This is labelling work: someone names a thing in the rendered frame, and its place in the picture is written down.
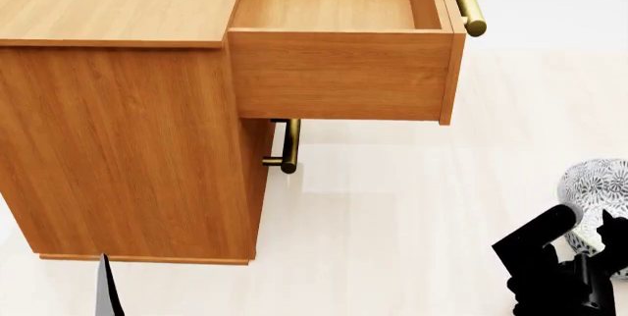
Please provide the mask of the wooden cabinet drawer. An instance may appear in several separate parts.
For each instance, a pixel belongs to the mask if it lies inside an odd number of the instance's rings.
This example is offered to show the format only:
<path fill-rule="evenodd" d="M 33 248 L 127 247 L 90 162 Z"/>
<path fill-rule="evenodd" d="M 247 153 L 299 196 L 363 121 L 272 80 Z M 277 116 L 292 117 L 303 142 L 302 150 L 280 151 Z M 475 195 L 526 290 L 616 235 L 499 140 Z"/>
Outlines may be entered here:
<path fill-rule="evenodd" d="M 466 31 L 455 0 L 238 0 L 243 118 L 451 121 Z"/>

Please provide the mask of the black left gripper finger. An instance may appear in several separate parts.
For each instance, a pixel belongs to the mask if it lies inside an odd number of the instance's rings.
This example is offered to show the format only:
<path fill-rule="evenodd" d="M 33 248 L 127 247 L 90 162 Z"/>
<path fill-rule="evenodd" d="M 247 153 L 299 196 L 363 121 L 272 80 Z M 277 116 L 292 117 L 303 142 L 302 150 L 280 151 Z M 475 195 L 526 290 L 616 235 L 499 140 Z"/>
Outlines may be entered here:
<path fill-rule="evenodd" d="M 124 316 L 110 261 L 105 253 L 100 255 L 97 270 L 95 316 Z"/>

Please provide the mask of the black white patterned bowl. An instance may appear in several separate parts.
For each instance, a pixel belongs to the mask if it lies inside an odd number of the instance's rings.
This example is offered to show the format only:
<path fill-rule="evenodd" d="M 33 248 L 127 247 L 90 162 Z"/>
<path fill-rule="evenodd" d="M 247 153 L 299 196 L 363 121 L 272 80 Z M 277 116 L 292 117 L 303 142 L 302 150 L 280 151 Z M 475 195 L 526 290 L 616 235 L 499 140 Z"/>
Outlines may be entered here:
<path fill-rule="evenodd" d="M 557 189 L 559 203 L 576 206 L 580 223 L 565 239 L 575 253 L 594 256 L 605 249 L 598 233 L 603 215 L 618 223 L 620 238 L 628 247 L 628 159 L 591 159 L 568 168 Z"/>

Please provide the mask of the wooden cabinet body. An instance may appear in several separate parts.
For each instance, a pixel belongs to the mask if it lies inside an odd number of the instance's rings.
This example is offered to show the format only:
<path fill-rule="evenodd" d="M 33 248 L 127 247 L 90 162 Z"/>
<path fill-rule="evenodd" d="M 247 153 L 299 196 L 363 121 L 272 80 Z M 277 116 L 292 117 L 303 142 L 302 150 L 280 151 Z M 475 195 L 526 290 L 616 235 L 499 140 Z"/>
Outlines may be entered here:
<path fill-rule="evenodd" d="M 245 265 L 272 130 L 237 112 L 239 0 L 0 0 L 0 194 L 41 259 Z"/>

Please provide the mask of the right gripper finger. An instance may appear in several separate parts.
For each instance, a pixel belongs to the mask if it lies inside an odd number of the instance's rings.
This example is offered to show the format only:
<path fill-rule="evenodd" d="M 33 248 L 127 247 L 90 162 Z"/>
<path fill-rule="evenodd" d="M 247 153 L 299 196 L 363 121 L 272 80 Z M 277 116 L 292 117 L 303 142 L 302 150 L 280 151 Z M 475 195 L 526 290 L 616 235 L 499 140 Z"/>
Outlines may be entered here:
<path fill-rule="evenodd" d="M 559 203 L 492 245 L 511 277 L 548 271 L 558 265 L 550 245 L 571 232 L 583 218 L 573 203 Z"/>
<path fill-rule="evenodd" d="M 628 218 L 613 217 L 602 210 L 602 225 L 597 228 L 604 249 L 595 255 L 597 265 L 607 274 L 628 267 Z"/>

